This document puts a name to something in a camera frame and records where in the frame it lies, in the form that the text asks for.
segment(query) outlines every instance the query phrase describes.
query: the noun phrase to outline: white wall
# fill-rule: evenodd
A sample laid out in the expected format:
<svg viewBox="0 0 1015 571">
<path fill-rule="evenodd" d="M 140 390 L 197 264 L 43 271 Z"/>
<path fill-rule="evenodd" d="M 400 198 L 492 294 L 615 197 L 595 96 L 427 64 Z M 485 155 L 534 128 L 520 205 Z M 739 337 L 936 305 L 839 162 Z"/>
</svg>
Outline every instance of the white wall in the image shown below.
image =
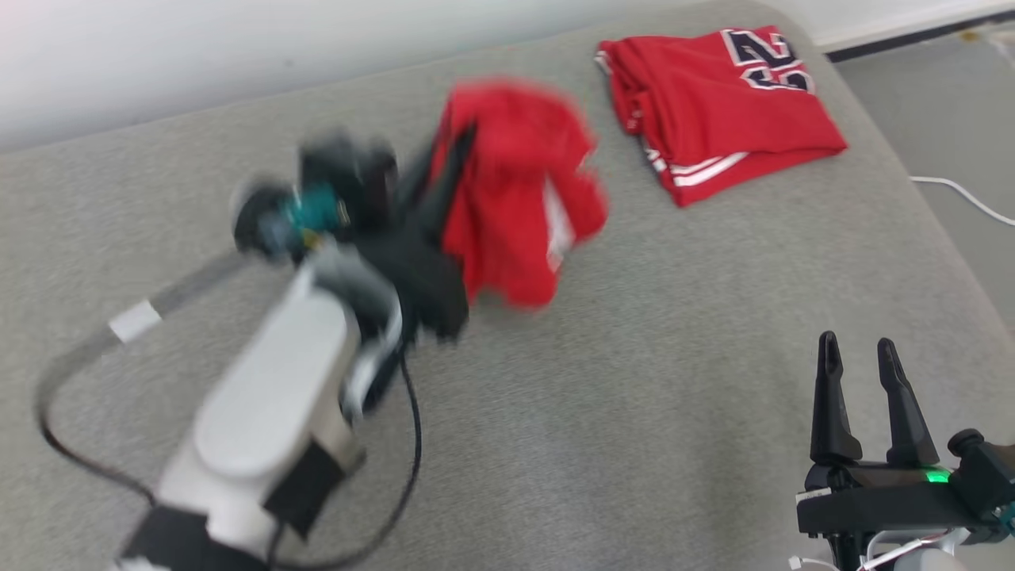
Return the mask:
<svg viewBox="0 0 1015 571">
<path fill-rule="evenodd" d="M 0 151 L 694 1 L 0 0 Z M 838 48 L 1013 0 L 765 1 Z"/>
</svg>

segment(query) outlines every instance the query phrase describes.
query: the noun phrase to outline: teal joint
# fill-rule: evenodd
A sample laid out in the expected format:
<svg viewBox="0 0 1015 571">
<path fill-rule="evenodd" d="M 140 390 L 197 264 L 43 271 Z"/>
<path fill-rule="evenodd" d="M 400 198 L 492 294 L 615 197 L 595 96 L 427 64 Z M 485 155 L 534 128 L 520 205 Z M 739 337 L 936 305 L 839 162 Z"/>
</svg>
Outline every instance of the teal joint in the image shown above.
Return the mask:
<svg viewBox="0 0 1015 571">
<path fill-rule="evenodd" d="M 1001 520 L 1001 524 L 1005 526 L 1005 529 L 1015 538 L 1015 502 L 1012 502 L 1008 506 L 1008 510 L 1002 513 L 998 519 Z"/>
<path fill-rule="evenodd" d="M 338 200 L 331 187 L 326 184 L 316 184 L 303 189 L 286 204 L 285 216 L 292 222 L 292 229 L 297 234 L 303 230 L 316 233 L 333 231 L 341 225 Z"/>
</svg>

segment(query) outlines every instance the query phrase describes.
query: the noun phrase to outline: gray couch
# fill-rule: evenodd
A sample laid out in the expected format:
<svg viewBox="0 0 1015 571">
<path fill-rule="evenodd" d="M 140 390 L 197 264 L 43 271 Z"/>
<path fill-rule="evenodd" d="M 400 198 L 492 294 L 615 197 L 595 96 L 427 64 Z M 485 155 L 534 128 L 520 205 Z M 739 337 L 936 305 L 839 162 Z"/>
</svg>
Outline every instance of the gray couch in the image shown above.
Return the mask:
<svg viewBox="0 0 1015 571">
<path fill-rule="evenodd" d="M 617 125 L 597 42 L 769 23 L 808 62 L 851 148 L 677 209 Z M 548 309 L 483 299 L 460 345 L 412 356 L 421 480 L 364 569 L 762 570 L 820 555 L 797 532 L 793 495 L 825 330 L 870 457 L 888 446 L 881 337 L 896 342 L 943 456 L 970 426 L 1015 441 L 1015 343 L 892 149 L 797 25 L 724 0 L 0 157 L 5 570 L 105 568 L 142 513 L 33 433 L 47 360 L 230 247 L 233 188 L 254 171 L 291 175 L 309 132 L 344 124 L 406 156 L 457 79 L 490 74 L 577 98 L 600 137 L 610 219 L 565 262 Z M 252 266 L 104 359 L 63 394 L 57 428 L 153 482 L 289 275 Z M 395 501 L 411 450 L 401 388 L 361 435 L 367 465 L 308 555 L 358 545 Z"/>
</svg>

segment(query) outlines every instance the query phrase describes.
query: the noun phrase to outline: white cable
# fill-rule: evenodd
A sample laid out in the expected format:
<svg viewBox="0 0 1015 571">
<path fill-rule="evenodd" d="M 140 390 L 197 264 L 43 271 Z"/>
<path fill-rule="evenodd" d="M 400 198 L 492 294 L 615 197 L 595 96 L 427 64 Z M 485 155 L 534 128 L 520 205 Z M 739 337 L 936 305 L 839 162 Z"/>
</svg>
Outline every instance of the white cable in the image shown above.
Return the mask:
<svg viewBox="0 0 1015 571">
<path fill-rule="evenodd" d="M 807 559 L 806 557 L 797 557 L 797 556 L 793 556 L 790 558 L 790 569 L 792 569 L 793 571 L 797 571 L 798 569 L 803 567 L 805 563 L 827 567 L 828 569 L 831 569 L 831 571 L 839 571 L 838 567 L 835 567 L 834 565 L 828 563 L 827 561 L 821 561 L 819 559 Z"/>
<path fill-rule="evenodd" d="M 948 533 L 936 533 L 934 536 L 928 536 L 927 538 L 922 538 L 920 540 L 915 540 L 912 542 L 909 542 L 908 544 L 905 544 L 902 547 L 893 549 L 892 551 L 883 554 L 880 557 L 877 557 L 875 559 L 868 561 L 867 563 L 864 563 L 863 565 L 857 568 L 857 571 L 871 571 L 872 569 L 884 565 L 889 561 L 894 561 L 907 553 L 917 551 L 925 546 L 934 544 L 935 542 L 938 542 L 943 538 L 945 538 L 947 534 Z"/>
<path fill-rule="evenodd" d="M 909 176 L 909 180 L 915 183 L 930 183 L 930 184 L 943 184 L 945 186 L 950 186 L 955 192 L 958 192 L 965 197 L 966 200 L 972 202 L 973 206 L 979 208 L 987 215 L 998 220 L 999 222 L 1004 222 L 1008 225 L 1015 226 L 1015 220 L 1007 216 L 1002 216 L 1001 214 L 995 212 L 990 206 L 980 202 L 975 196 L 972 195 L 968 190 L 962 188 L 958 183 L 950 181 L 948 179 L 939 179 L 937 176 Z"/>
</svg>

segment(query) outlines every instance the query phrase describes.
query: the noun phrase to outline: green led light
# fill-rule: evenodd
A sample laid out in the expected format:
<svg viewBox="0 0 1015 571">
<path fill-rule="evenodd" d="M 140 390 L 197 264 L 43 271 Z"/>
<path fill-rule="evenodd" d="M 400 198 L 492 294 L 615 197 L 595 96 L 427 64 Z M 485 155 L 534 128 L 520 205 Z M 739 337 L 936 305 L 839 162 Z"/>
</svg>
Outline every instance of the green led light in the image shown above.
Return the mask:
<svg viewBox="0 0 1015 571">
<path fill-rule="evenodd" d="M 951 473 L 946 470 L 927 471 L 927 481 L 935 484 L 948 484 L 948 477 Z"/>
</svg>

